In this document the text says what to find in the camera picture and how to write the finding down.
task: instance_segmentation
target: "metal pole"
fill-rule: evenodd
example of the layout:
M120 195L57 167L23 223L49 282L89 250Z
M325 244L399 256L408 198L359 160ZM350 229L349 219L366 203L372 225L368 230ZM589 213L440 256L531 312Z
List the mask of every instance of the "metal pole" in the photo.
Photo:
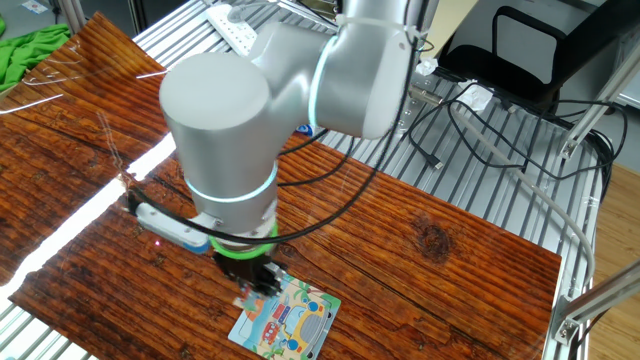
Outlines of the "metal pole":
M558 321L552 323L555 340L569 345L581 324L640 292L640 259L573 301L558 301Z
M79 0L59 0L62 15L67 19L71 35L74 35L82 29L87 23L82 11L82 5Z
M627 87L634 75L640 71L640 44L637 44L629 57L618 67L607 84L602 88L596 98L597 101L613 102L620 93ZM607 110L607 106L591 105L582 119L567 134L560 156L565 159L571 158L573 151L582 142L585 136L596 125L600 117Z

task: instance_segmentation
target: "wire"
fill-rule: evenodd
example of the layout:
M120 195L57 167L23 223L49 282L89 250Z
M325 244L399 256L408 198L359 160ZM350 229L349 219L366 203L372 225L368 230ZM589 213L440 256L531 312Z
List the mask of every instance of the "wire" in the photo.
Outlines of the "wire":
M589 324L589 326L587 326L587 328L584 330L584 334L582 334L582 337L580 338L580 340L578 340L576 342L576 344L574 345L573 351L571 351L571 354L569 354L569 357L568 357L569 360L573 359L574 356L576 356L576 353L578 352L578 349L580 348L580 346L582 346L582 344L587 339L587 335L589 334L589 331L591 331L591 329L593 329L595 324L604 316L604 314L607 313L607 311L609 311L609 309L607 309L607 310L601 312L600 314L596 315L596 317L594 317L593 320L591 320L591 323Z
M498 148L495 147L486 137L484 137L484 135L482 135L482 133L480 133L478 129L476 129L473 125L471 125L471 123L464 116L462 116L462 114L460 114L457 111L454 111L453 113L451 113L451 110L452 110L451 105L448 105L448 107L450 111L449 114L451 114L452 118L455 118L454 122L455 120L461 122L473 135L475 135L475 137L478 140L480 140L480 142L487 149L489 149L499 160L504 162L506 165L514 164L511 161L511 159L507 157L507 155L503 154L500 150L498 150ZM589 239L587 239L587 236L582 232L582 229L580 229L578 224L576 224L576 222L573 221L573 219L564 210L562 210L562 208L558 206L558 204L556 204L549 196L547 196L547 194L544 191L540 190L540 188L536 186L536 184L534 184L533 181L531 181L531 179L529 179L528 176L526 176L522 171L518 169L510 169L510 170L513 171L513 173L523 183L525 183L527 187L529 187L536 195L538 195L544 202L546 202L547 205L549 206L549 209L555 211L558 215L560 215L560 217L562 217L565 223L569 225L569 227L573 230L575 235L578 237L578 239L580 240L580 244L582 245L585 255L587 257L586 281L589 281L593 277L593 274L595 272L596 259L593 254L593 249L591 248L591 244L589 243Z
M320 139L321 137L325 136L328 132L329 132L329 130L324 129L324 130L320 131L319 133L317 133L316 135L314 135L309 140L303 142L302 144L300 144L298 146L294 146L294 147L292 147L290 149L287 149L287 150L283 150L282 152L280 152L280 154L278 154L278 156L291 154L292 152L298 151L298 150L302 149L303 147L305 147L307 145L311 145L311 143L313 143L314 141L316 141L316 140Z
M409 2L407 2L406 8L405 8L405 15L408 12L408 6L409 6ZM426 11L426 1L422 3L421 9L420 9L420 15L419 15L419 19L424 19L424 13ZM407 74L405 77L405 81L404 81L404 90L402 92L402 97L400 99L400 104L404 104L405 101L407 100L407 96L408 96L408 90L409 90L409 85L411 84L411 76L413 75L413 68L414 68L414 64L415 64L415 60L416 60L416 55L417 52L415 51L416 49L416 43L417 41L412 42L411 47L412 47L412 51L411 51L411 55L409 57L409 65L407 67ZM396 118L393 121L393 125L391 127L390 130L390 134L395 134L397 128L398 128L398 124L400 122L400 117L402 115L402 107L398 107L398 111L396 113ZM200 231L202 233L205 233L207 235L210 236L214 236L216 238L220 238L223 240L227 240L227 241L232 241L232 242L236 242L238 244L246 244L246 245L261 245L261 244L277 244L277 243L282 243L285 241L289 241L289 240L293 240L293 239L297 239L299 237L302 236L306 236L308 234L310 234L311 232L320 229L321 227L331 223L332 221L334 221L335 219L339 218L340 216L342 216L342 214L344 214L345 212L347 212L352 206L353 204L355 204L358 199L360 198L360 196L362 196L362 194L367 190L367 188L369 187L369 185L371 184L371 182L373 182L373 179L375 178L376 174L378 173L378 171L380 170L387 152L389 151L389 147L391 147L391 142L393 141L393 136L389 136L387 139L387 142L385 143L384 148L382 149L382 152L380 154L380 157L378 158L378 162L376 163L376 166L373 168L373 170L370 172L369 176L364 180L364 182L362 183L362 185L360 185L360 188L356 191L356 193L351 197L351 199L349 201L347 201L341 208L339 208L338 210L336 210L336 212L334 212L332 215L330 215L329 217L325 218L324 220L321 220L317 223L315 223L314 225L308 226L303 230L299 230L296 231L294 233L291 234L287 234L287 235L280 235L280 236L275 236L275 237L267 237L267 238L247 238L247 237L243 237L243 236L237 236L237 235L233 235L233 234L228 234L228 233L224 233L221 231L216 231L216 230L212 230L209 229L207 227L204 227L198 223L195 223L189 219L186 219L182 216L176 215L173 212L171 212L170 210L166 209L164 206L160 205L159 203L157 203L156 201L154 201L153 199L149 198L144 191L142 191L141 189L137 188L137 187L132 187L128 194L130 195L128 197L128 202L129 202L129 208L130 211L135 214L135 209L137 208L137 206L139 205L139 202L137 202L137 200L132 197L131 195L135 195L138 196L143 202L148 203L149 205L153 206L154 208L156 208L158 211L160 211L161 213L163 213L164 215L168 216L169 218L185 225L188 226L190 228L193 228L197 231Z
M327 19L326 17L320 15L317 11L313 10L312 8L310 8L309 6L307 6L307 4L303 3L302 1L298 0L298 4L302 5L303 8L311 11L315 16L317 16L320 19L322 19L322 21L324 21L327 24L331 25L332 28L334 28L336 26L336 24L334 22L332 22L331 20Z
M329 176L337 173L340 170L340 168L342 168L342 166L347 163L347 160L349 160L349 156L351 156L351 153L353 152L353 145L355 144L355 142L356 142L356 139L354 137L351 137L351 143L349 144L349 149L344 154L344 157L342 158L342 160L340 160L338 165L336 165L333 169L331 169L327 173L325 173L323 175L320 175L318 177L312 178L312 179L308 179L308 180L294 181L294 182L288 182L288 183L278 183L278 186L286 187L286 186L308 185L308 184L312 184L312 183L320 181L320 180L324 180L324 179L328 178Z
M436 46L433 45L433 43L431 41L427 40L427 39L424 39L424 44L422 44L422 47L424 48L425 45L429 45L430 48L428 48L428 49L420 49L419 51L421 53L425 53L425 52L431 51L431 50L436 48Z
M583 169L579 169L576 170L570 174L567 175L563 175L563 176L558 176L552 172L550 172L549 170L547 170L544 166L540 165L539 163L537 163L535 160L533 160L530 156L528 156L526 153L524 153L522 150L518 149L514 144L512 144L507 138L504 137L504 135L502 135L498 130L496 130L494 127L492 127L489 123L487 123L484 119L482 119L482 117L480 117L480 115L478 115L475 111L473 111L473 109L471 109L471 107L465 103L463 103L462 101L459 100L451 100L447 103L450 102L456 102L461 104L462 106L464 106L467 110L469 110L471 112L471 114L478 120L480 121L484 126L486 126L489 130L491 130L493 133L495 133L500 140L504 141L510 148L512 148L516 153L518 153L520 156L522 156L523 158L526 159L527 162L530 162L531 164L533 164L534 166L536 166L538 169L540 169L540 171L542 171L543 173L547 174L550 178L554 179L554 180L566 180L568 178L571 178L573 176L576 176L582 172L585 171L590 171L590 170L597 170L597 169L602 169L605 167L608 167L610 165L613 164L613 162L615 161L615 159L618 157L618 155L620 155L620 152L622 151L622 147L624 146L626 137L627 137L627 130L628 130L628 118L626 113L624 113L624 110L621 109L621 107L619 107L619 109L622 112L622 116L623 116L623 120L624 120L624 125L623 125L623 131L622 131L622 135L620 138L620 144L618 145L618 149L616 150L616 152L613 154L611 159L608 159L608 161L600 164L600 165L595 165L595 166L590 166L590 167L586 167ZM605 103L605 102L600 102L600 101L581 101L581 100L558 100L558 101L554 101L554 103L563 103L563 102L567 102L567 103L583 103L583 104L595 104L595 105L609 105L609 106L617 106L617 104L611 104L611 103Z
M420 108L420 111L418 112L418 115L416 115L416 119L420 117L420 115L422 114L422 112L424 111L424 109L427 107L427 103L425 102L424 104L422 104L422 108ZM431 109L429 111L428 114L430 114L431 112L439 109L440 106L435 107L434 109ZM438 159L435 155L433 154L429 154L428 152L426 152L414 139L413 139L413 135L411 134L413 132L413 130L415 129L414 124L411 124L411 126L409 127L409 131L407 132L409 134L409 141L411 142L411 145L413 145L413 147L418 150L418 152L425 158L425 160L427 161L427 163L429 165L431 165L432 167L436 168L436 169L440 169L443 164L440 161L440 159Z
M432 113L434 113L435 111L437 111L438 109L441 109L442 107L446 106L446 105L450 105L456 101L458 101L457 99L462 96L462 94L464 94L471 86L473 86L475 84L469 84L467 85L458 95L454 96L451 100L445 101L443 103L441 103L440 105L434 107L433 109L429 110L429 112L427 112L424 116L420 117L420 113L422 113L422 110L420 110L420 113L418 113L417 118L419 118L418 120L414 121L413 124L411 124L411 126L409 127L409 131L407 132L408 137L409 137L409 141L411 142L411 145L413 145L421 154L422 156L424 156L427 161L434 167L436 167L436 169L438 168L438 166L436 164L438 164L440 162L440 160L438 160L437 158L435 158L434 155L432 154L428 154L426 151L424 151L424 149L422 149L422 147L413 139L413 130L415 130L415 128L420 125L429 115L431 115ZM465 146L469 149L469 151L471 152L471 154L483 165L488 166L488 167L493 167L493 168L498 168L498 169L508 169L508 168L523 168L524 165L497 165L497 164L491 164L488 161L484 160L480 155L478 155L478 153L473 149L473 147L471 146L471 144L469 144L469 142L467 141L467 139L464 137L464 133L462 132L462 130L458 127L458 125L455 123L455 121L453 122L453 126L456 129L456 131L458 132L458 134L460 135L460 138L462 139L463 143L465 144Z

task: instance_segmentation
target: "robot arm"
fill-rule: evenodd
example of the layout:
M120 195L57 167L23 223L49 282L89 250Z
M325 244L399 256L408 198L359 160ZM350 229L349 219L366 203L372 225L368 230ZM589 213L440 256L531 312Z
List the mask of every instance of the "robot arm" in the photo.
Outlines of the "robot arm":
M335 36L270 24L248 58L200 54L166 75L160 104L199 214L194 223L245 238L271 236L276 158L299 125L369 139L385 134L410 66L403 24L415 24L426 8L426 0L408 1L345 0ZM272 245L209 239L148 204L131 211L147 229L192 251L206 251L210 240L217 263L241 286L279 291Z

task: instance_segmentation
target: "wooden table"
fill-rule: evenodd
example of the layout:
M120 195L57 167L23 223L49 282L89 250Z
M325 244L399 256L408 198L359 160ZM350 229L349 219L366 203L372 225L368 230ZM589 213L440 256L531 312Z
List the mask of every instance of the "wooden table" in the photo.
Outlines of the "wooden table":
M140 77L162 71L98 14L0 104L63 94L0 116L0 284L116 165L126 168L167 133L162 76ZM314 144L283 157L278 178L313 177L340 158ZM281 233L328 216L370 170L350 160L325 181L281 189ZM145 191L195 214L173 157ZM257 358L227 340L237 286L121 206L52 254L12 301L101 359ZM540 358L560 267L559 256L384 174L345 215L281 245L276 258L342 300L322 359Z

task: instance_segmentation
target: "colorful card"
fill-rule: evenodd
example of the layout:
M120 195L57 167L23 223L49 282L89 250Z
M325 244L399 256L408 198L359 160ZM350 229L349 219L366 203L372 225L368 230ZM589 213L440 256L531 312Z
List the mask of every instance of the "colorful card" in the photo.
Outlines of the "colorful card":
M282 294L267 299L236 299L243 308L229 340L264 358L307 360L318 357L340 300L285 275Z

